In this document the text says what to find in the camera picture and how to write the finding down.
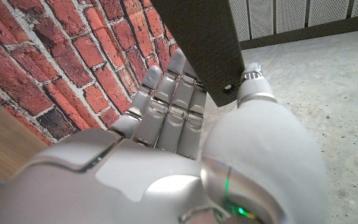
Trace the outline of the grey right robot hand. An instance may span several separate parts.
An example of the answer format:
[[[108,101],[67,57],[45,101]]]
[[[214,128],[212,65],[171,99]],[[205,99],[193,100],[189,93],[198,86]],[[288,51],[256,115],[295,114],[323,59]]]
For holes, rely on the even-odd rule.
[[[0,193],[0,223],[324,223],[318,144],[258,63],[200,143],[206,92],[181,50],[127,111],[34,156]]]

